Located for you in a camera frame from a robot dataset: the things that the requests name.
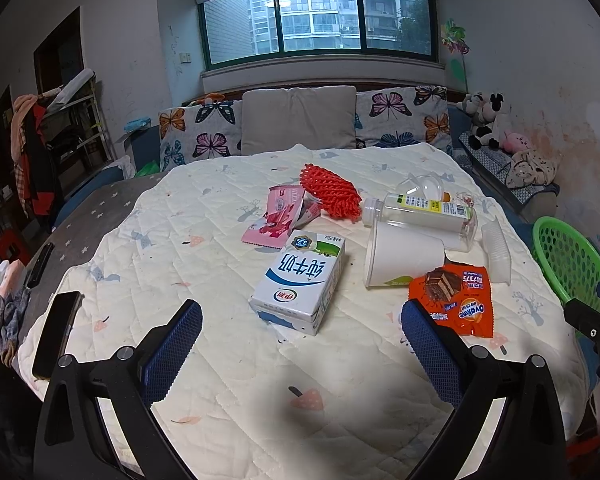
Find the grey cushion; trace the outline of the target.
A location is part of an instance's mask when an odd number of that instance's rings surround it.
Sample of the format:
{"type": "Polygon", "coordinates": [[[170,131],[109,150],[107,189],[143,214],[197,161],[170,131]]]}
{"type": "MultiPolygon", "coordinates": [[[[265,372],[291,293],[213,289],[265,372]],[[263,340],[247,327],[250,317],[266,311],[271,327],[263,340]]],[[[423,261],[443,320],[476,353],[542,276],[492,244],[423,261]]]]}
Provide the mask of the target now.
{"type": "Polygon", "coordinates": [[[242,95],[242,154],[354,148],[352,86],[258,89],[242,95]]]}

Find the pink plush toy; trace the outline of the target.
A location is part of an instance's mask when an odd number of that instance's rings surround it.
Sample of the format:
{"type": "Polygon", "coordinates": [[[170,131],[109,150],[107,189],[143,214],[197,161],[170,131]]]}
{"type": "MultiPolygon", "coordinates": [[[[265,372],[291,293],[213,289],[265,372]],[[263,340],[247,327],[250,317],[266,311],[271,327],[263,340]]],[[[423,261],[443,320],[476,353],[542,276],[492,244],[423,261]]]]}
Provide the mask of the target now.
{"type": "Polygon", "coordinates": [[[530,140],[523,134],[506,132],[502,137],[500,148],[506,154],[513,155],[530,150],[530,148],[532,148],[532,144],[530,140]]]}

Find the clear round plastic container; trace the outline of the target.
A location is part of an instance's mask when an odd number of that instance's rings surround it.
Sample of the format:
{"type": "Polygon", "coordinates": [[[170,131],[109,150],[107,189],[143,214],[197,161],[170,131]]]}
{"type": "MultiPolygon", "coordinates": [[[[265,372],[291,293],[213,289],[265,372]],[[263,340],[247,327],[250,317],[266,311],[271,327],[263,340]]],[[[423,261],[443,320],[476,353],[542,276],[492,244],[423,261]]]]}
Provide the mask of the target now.
{"type": "Polygon", "coordinates": [[[436,174],[409,174],[396,186],[396,192],[426,200],[443,200],[445,189],[442,180],[436,174]]]}

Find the green plastic basket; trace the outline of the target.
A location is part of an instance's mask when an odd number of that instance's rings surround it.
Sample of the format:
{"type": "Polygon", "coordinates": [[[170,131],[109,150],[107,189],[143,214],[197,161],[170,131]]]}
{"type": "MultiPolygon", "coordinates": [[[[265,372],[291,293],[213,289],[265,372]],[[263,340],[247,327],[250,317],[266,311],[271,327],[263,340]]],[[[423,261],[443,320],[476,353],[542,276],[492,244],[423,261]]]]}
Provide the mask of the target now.
{"type": "Polygon", "coordinates": [[[539,218],[532,256],[562,304],[576,298],[600,312],[600,254],[579,231],[554,217],[539,218]]]}

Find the left butterfly pillow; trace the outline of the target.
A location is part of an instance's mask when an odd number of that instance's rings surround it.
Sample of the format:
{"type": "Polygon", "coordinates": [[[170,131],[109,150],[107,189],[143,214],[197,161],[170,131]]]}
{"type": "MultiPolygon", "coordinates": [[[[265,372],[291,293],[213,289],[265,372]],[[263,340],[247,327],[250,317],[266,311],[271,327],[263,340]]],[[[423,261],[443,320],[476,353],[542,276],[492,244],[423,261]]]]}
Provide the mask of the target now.
{"type": "Polygon", "coordinates": [[[207,101],[159,114],[160,168],[242,154],[242,101],[207,101]]]}

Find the white quilted blanket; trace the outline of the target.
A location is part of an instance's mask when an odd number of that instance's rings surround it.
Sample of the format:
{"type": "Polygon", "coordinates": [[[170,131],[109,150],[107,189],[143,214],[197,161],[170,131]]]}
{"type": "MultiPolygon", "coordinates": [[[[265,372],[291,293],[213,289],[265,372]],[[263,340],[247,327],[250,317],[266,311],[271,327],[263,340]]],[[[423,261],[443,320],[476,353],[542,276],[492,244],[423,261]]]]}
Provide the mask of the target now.
{"type": "Polygon", "coordinates": [[[401,330],[403,276],[366,284],[364,224],[323,214],[314,247],[292,256],[242,239],[262,226],[268,191],[306,164],[379,198],[430,171],[474,199],[480,226],[505,218],[433,148],[296,146],[192,162],[134,198],[108,188],[57,229],[56,289],[83,296],[67,344],[78,360],[200,303],[201,335],[156,413],[203,479],[402,479],[449,415],[401,330]]]}

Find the butterfly pillow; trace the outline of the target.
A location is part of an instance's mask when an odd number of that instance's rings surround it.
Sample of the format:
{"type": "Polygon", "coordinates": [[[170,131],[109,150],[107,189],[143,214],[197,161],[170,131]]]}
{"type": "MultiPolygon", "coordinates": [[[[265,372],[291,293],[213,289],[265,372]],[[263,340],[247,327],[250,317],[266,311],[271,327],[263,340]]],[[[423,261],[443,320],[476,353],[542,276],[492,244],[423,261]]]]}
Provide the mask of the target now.
{"type": "Polygon", "coordinates": [[[400,148],[426,143],[450,154],[452,136],[446,88],[398,87],[358,92],[357,148],[400,148]]]}
{"type": "Polygon", "coordinates": [[[242,154],[242,101],[207,101],[159,114],[160,168],[242,154]]]}

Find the white blue milk carton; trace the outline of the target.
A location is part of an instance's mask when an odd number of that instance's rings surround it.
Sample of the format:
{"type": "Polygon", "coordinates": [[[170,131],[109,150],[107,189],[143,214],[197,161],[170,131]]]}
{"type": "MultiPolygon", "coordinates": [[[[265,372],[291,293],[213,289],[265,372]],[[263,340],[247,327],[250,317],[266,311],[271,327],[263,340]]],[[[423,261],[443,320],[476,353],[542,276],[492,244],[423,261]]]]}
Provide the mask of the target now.
{"type": "Polygon", "coordinates": [[[346,239],[295,230],[249,298],[264,322],[314,336],[343,269],[346,239]]]}

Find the pink torn carton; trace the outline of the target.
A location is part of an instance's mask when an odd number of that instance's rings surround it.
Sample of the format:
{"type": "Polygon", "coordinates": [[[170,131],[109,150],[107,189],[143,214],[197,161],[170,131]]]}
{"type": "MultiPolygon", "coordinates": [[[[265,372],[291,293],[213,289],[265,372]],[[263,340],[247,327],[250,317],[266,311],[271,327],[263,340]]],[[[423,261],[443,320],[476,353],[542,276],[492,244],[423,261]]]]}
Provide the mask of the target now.
{"type": "Polygon", "coordinates": [[[321,214],[320,201],[302,185],[277,185],[268,190],[265,214],[242,236],[242,242],[279,249],[294,229],[321,214]]]}

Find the white paper cup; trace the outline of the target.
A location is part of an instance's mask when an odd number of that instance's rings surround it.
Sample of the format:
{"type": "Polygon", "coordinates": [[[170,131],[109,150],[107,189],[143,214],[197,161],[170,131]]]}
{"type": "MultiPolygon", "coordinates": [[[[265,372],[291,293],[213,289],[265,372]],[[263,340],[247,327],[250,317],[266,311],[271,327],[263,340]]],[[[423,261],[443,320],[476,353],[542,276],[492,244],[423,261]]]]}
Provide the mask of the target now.
{"type": "Polygon", "coordinates": [[[364,285],[407,286],[442,266],[444,260],[442,240],[405,226],[376,222],[367,243],[364,285]]]}

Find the clear plastic bottle yellow label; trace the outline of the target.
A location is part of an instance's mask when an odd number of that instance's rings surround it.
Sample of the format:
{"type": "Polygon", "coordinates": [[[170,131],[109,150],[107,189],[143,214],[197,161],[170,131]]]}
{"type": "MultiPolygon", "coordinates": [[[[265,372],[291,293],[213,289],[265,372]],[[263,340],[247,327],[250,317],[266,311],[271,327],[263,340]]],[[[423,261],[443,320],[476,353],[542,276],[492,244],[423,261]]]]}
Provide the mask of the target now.
{"type": "Polygon", "coordinates": [[[388,193],[383,200],[366,198],[361,219],[364,226],[385,222],[438,238],[453,252],[471,250],[477,225],[471,206],[398,193],[388,193]]]}

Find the clear plastic cup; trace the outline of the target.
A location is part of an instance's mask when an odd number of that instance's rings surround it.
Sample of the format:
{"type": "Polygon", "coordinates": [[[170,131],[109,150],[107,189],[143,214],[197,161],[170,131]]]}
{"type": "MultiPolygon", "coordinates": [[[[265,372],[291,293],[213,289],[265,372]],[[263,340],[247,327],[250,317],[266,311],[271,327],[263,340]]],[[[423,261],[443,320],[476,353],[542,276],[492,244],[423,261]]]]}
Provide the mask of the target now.
{"type": "Polygon", "coordinates": [[[486,222],[482,228],[482,248],[486,253],[486,268],[492,283],[509,285],[512,280],[512,256],[498,219],[486,222]]]}

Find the red stool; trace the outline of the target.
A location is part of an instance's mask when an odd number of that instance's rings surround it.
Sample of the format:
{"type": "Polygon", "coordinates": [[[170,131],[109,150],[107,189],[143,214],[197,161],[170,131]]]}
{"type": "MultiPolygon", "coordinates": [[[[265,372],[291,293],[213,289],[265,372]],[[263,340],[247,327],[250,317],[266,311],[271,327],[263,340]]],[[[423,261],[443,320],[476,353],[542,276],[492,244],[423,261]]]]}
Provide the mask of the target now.
{"type": "Polygon", "coordinates": [[[0,234],[0,259],[13,262],[19,260],[26,266],[32,252],[23,236],[14,229],[6,229],[0,234]]]}

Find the red mesh scrubber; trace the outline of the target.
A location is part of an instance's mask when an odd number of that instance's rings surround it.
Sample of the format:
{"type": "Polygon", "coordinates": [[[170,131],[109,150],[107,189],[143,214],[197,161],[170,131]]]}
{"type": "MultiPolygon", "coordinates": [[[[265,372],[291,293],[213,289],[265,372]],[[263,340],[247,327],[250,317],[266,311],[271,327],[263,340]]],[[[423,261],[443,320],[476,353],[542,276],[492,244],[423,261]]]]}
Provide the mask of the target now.
{"type": "Polygon", "coordinates": [[[355,186],[334,172],[306,164],[300,171],[302,188],[318,199],[330,218],[357,222],[362,216],[362,198],[355,186]]]}

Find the orange snack wrapper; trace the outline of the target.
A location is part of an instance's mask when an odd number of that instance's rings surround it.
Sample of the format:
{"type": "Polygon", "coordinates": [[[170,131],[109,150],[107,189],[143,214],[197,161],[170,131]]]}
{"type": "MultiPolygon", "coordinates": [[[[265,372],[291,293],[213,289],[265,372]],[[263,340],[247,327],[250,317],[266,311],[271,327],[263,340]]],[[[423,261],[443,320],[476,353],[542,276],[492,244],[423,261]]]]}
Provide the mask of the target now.
{"type": "Polygon", "coordinates": [[[445,263],[411,281],[408,298],[419,301],[434,322],[457,335],[493,337],[491,282],[484,266],[445,263]]]}

